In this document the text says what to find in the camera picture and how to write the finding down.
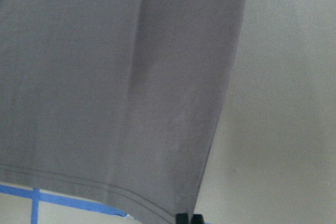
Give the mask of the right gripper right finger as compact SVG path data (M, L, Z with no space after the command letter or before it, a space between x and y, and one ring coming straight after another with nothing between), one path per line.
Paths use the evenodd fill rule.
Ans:
M204 224L204 217L202 214L194 214L191 219L191 224Z

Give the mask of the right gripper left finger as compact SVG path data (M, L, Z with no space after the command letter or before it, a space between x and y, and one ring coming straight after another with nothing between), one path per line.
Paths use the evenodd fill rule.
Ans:
M179 213L175 216L176 224L189 224L189 221L188 213Z

